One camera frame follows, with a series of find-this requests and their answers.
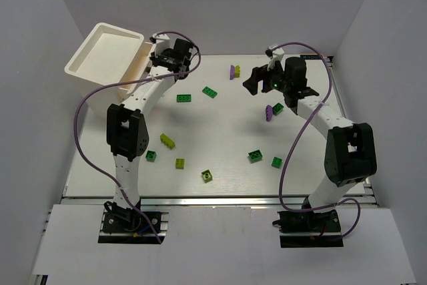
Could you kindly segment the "green lego brick lower right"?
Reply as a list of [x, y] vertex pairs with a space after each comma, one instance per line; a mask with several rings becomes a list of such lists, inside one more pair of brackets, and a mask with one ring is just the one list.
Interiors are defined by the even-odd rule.
[[254, 150], [248, 153], [248, 159], [250, 163], [255, 163], [263, 159], [263, 155], [260, 150]]

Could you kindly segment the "white drawer cabinet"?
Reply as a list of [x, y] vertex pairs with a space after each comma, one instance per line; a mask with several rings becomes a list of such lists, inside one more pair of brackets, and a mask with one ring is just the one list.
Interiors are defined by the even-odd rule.
[[155, 45], [134, 31], [98, 23], [65, 66], [85, 97], [98, 87], [141, 79]]

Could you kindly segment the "lime long lego brick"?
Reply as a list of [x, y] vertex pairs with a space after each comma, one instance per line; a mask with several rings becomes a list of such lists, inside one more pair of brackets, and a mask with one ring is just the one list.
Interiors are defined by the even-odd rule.
[[166, 134], [162, 133], [159, 138], [161, 143], [165, 145], [167, 148], [169, 148], [170, 150], [173, 150], [175, 148], [175, 142]]

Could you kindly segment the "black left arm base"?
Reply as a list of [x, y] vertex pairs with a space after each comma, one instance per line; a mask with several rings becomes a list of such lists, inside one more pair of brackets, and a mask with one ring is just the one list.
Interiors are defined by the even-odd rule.
[[122, 208], [115, 202], [103, 205], [103, 215], [98, 235], [99, 244], [154, 244], [160, 245], [166, 234], [165, 213], [144, 212], [153, 226], [158, 241], [147, 220], [134, 209]]

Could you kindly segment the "purple lego brick right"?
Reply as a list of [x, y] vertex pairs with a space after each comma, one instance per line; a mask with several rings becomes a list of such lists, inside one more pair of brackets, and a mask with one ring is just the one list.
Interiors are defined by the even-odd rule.
[[266, 117], [266, 121], [269, 122], [272, 120], [273, 118], [273, 107], [271, 105], [267, 105], [265, 108], [265, 117]]

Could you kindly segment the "green flat lego long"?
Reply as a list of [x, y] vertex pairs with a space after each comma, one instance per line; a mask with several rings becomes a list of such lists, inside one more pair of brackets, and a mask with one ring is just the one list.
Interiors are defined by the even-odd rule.
[[189, 103], [191, 102], [191, 94], [177, 94], [176, 101], [178, 103]]

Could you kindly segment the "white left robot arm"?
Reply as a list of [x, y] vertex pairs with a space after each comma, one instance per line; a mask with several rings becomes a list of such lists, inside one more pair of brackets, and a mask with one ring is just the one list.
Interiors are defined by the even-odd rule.
[[179, 79], [185, 79], [197, 47], [176, 39], [173, 47], [158, 43], [151, 52], [149, 75], [155, 79], [141, 84], [121, 104], [107, 109], [107, 144], [113, 154], [116, 187], [113, 208], [140, 207], [138, 171], [141, 156], [149, 144], [147, 117], [160, 97]]

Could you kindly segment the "green lego brick tilted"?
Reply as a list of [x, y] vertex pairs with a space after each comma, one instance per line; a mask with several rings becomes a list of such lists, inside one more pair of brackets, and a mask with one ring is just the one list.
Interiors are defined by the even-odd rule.
[[215, 98], [218, 95], [218, 93], [215, 90], [213, 90], [212, 88], [210, 88], [208, 86], [206, 86], [202, 89], [202, 93], [206, 94], [210, 98]]

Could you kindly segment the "green small lego left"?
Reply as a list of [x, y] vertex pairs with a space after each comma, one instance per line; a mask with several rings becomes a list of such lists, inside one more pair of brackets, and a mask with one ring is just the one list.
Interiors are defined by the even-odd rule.
[[157, 153], [155, 151], [152, 151], [152, 150], [146, 151], [145, 159], [148, 162], [154, 162], [156, 160], [156, 157], [157, 157]]

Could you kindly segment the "green lego beside purple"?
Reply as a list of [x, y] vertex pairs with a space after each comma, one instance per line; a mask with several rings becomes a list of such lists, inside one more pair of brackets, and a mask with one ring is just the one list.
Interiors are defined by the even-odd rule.
[[280, 114], [284, 110], [284, 106], [281, 103], [277, 103], [272, 107], [274, 115]]

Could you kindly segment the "lime lego brick top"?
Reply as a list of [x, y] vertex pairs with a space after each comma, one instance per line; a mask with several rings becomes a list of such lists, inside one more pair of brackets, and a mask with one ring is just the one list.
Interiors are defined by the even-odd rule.
[[241, 72], [240, 66], [239, 65], [235, 66], [235, 68], [234, 68], [234, 77], [235, 78], [240, 77], [240, 72]]

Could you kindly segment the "lime square lego brick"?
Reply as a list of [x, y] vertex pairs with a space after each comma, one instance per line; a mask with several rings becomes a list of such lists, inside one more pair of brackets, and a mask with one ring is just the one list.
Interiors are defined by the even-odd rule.
[[175, 168], [178, 170], [183, 170], [185, 168], [185, 160], [183, 158], [177, 158], [175, 160]]

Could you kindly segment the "green small lego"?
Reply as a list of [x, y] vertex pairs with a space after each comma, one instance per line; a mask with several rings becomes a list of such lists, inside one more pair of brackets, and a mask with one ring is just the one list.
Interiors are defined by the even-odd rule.
[[271, 166], [274, 168], [281, 168], [282, 162], [282, 158], [274, 157]]
[[154, 162], [156, 160], [156, 157], [157, 157], [157, 153], [155, 151], [152, 151], [152, 150], [146, 151], [145, 159], [148, 162]]

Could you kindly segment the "green small lego right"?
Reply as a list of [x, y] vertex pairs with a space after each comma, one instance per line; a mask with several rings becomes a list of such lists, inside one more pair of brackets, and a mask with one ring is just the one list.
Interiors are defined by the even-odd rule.
[[271, 166], [274, 168], [281, 168], [282, 162], [282, 158], [274, 157]]

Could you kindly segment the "lime lego with stud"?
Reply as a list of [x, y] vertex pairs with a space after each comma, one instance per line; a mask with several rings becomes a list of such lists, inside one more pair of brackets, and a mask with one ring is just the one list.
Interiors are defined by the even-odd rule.
[[208, 182], [213, 180], [213, 176], [212, 176], [212, 173], [210, 172], [210, 170], [204, 170], [201, 173], [201, 177], [202, 177], [202, 180], [204, 183], [208, 183]]

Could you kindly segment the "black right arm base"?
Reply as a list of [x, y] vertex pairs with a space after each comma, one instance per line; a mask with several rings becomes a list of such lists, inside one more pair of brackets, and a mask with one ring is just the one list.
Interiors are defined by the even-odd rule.
[[324, 213], [278, 212], [281, 248], [342, 248], [341, 225], [335, 210]]

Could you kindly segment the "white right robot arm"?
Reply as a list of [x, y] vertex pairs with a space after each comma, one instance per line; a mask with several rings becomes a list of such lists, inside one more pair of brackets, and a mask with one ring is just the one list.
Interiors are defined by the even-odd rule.
[[275, 60], [252, 69], [243, 86], [252, 94], [279, 91], [285, 104], [305, 126], [312, 125], [325, 139], [325, 176], [306, 198], [302, 212], [329, 212], [356, 184], [377, 171], [374, 132], [367, 123], [354, 123], [329, 107], [308, 86], [307, 66], [301, 57]]

